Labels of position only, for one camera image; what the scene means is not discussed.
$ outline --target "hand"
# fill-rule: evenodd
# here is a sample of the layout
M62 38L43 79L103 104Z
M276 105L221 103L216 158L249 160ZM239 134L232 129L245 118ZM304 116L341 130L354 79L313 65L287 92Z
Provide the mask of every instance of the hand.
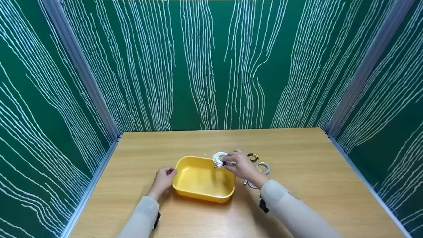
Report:
M269 178L258 170L247 155L241 150L236 149L221 159L227 163L224 168L234 173L240 179L246 179L256 185L259 189L269 181Z
M178 170L171 166L160 168L154 177L153 185L151 185L147 196L159 200L160 196L172 186L173 178L178 173Z

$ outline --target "beige sleeve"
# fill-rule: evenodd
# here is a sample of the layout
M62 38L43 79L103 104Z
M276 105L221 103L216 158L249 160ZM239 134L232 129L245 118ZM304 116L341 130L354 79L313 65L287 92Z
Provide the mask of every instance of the beige sleeve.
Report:
M295 238L341 237L319 214L294 197L286 188L269 180L261 188L266 206Z
M148 238L158 211L157 201L152 197L143 196L118 238Z

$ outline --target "metal frame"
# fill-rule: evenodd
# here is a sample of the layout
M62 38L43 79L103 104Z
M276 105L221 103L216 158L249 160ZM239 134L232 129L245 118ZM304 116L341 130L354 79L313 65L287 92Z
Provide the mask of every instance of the metal frame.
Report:
M110 114L62 6L57 0L42 0L42 2L108 133L113 139L116 139L120 135L118 127Z
M414 0L396 0L391 11L382 23L375 39L366 52L360 66L357 68L347 90L332 115L328 125L324 128L329 136L334 136L339 130L348 111L359 96L361 89L368 80L370 73L376 66L398 27L407 15Z
M371 194L376 198L377 202L385 209L386 213L391 217L391 219L395 222L395 224L398 226L398 228L404 233L405 237L412 238L412 236L408 233L408 231L405 229L405 227L402 225L402 223L398 220L398 218L395 216L395 214L388 208L388 206L385 204L385 202L379 197L379 194L373 189L373 186L364 178L364 176L361 174L361 172L357 169L357 167L354 165L354 163L351 161L351 159L346 155L344 150L341 148L341 146L336 142L336 140L332 137L329 137L332 144L338 149L338 151L341 153L341 155L344 157L344 159L348 162L348 164L351 166L351 168L355 171L355 173L358 175L358 177L363 181L364 185L366 185L367 189L371 192Z
M116 141L110 146L108 152L104 156L103 161L99 165L96 173L94 174L90 184L87 187L87 190L85 191L84 195L81 198L81 201L79 202L78 206L75 208L74 214L70 218L68 224L66 225L65 229L63 230L62 235L60 238L68 238L74 229L82 211L84 210L85 205L88 202L88 199L90 198L91 194L94 191L94 188L96 187L98 181L100 180L101 175L103 174L104 169L106 168L106 165L109 163L110 158L113 155L113 152L115 151L116 147L118 146L118 143L120 141L121 135L116 139Z

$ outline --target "right hand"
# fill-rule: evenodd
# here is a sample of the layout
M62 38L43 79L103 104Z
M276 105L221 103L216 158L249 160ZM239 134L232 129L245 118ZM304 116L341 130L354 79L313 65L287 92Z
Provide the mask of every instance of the right hand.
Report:
M269 178L258 170L251 160L248 159L247 155L239 149L230 152L227 156L222 158L221 161L228 162L224 166L225 169L231 171L240 179L252 182L259 189L269 181Z

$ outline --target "left hand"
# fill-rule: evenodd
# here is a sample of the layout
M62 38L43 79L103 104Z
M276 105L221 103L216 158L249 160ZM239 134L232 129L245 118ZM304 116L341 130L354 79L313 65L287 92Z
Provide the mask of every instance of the left hand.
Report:
M178 170L171 166L160 168L154 177L153 185L147 193L147 196L154 198L156 201L160 196L172 186L173 178Z

